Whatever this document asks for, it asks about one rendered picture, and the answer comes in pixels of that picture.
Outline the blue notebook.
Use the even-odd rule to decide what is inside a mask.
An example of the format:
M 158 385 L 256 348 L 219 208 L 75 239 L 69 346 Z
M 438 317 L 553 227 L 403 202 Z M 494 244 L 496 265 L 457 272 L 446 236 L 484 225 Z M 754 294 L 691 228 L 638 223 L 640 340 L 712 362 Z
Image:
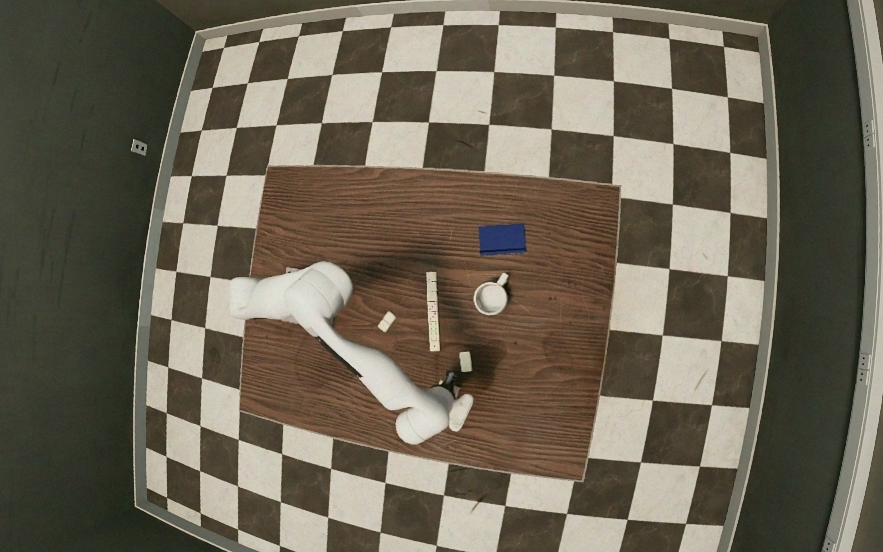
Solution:
M 479 227 L 480 256 L 526 253 L 524 224 Z

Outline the white mug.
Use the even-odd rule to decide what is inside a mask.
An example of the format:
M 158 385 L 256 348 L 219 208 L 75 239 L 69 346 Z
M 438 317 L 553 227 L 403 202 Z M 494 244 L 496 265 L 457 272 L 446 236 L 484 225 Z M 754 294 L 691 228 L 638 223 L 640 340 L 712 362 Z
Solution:
M 497 283 L 488 282 L 488 283 L 484 283 L 480 287 L 478 287 L 478 289 L 476 290 L 475 295 L 474 295 L 474 303 L 480 312 L 482 312 L 484 314 L 487 314 L 487 313 L 496 314 L 496 313 L 498 313 L 497 312 L 498 310 L 500 312 L 502 312 L 506 308 L 506 306 L 508 304 L 508 294 L 507 294 L 506 290 L 503 288 L 503 286 L 505 285 L 508 278 L 509 278 L 509 276 L 507 274 L 503 273 Z M 506 279 L 506 280 L 504 281 L 504 279 Z M 492 284 L 489 284 L 489 283 L 492 283 Z M 503 283 L 503 285 L 502 285 L 502 283 Z M 483 286 L 483 285 L 485 285 L 485 286 Z M 499 285 L 499 286 L 497 286 L 497 285 Z M 501 289 L 503 289 L 503 292 Z M 505 304 L 504 304 L 504 294 L 503 293 L 505 293 Z M 503 309 L 501 308 L 502 306 L 503 306 Z M 500 310 L 500 309 L 502 309 L 502 310 Z M 494 315 L 494 314 L 487 314 L 487 315 Z

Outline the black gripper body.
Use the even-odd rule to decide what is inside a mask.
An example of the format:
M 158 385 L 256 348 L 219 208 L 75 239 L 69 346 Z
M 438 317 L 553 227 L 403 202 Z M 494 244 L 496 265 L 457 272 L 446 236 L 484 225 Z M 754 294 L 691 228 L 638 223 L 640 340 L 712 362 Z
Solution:
M 446 381 L 444 381 L 442 384 L 433 385 L 433 386 L 431 386 L 430 388 L 432 388 L 432 387 L 443 387 L 443 388 L 447 389 L 447 390 L 452 394 L 454 400 L 456 400 L 455 394 L 454 394 L 454 392 L 452 391 L 451 386 L 452 386 L 451 383 L 449 383 L 449 385 L 447 385 L 447 384 L 446 384 Z M 430 388 L 429 388 L 429 389 L 430 389 Z

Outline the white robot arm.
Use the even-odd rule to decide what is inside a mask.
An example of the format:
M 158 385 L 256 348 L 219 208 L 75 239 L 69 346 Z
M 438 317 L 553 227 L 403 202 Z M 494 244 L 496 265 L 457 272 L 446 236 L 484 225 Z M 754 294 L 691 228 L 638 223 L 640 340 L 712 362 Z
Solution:
M 451 430 L 459 431 L 472 406 L 473 396 L 465 394 L 454 400 L 443 387 L 424 391 L 386 354 L 341 336 L 329 322 L 351 299 L 352 281 L 333 263 L 318 262 L 312 266 L 263 280 L 252 277 L 232 279 L 229 283 L 231 315 L 240 320 L 294 316 L 387 409 L 410 407 L 396 420 L 397 433 L 405 442 L 419 444 L 448 425 Z M 247 308 L 243 308 L 245 306 Z

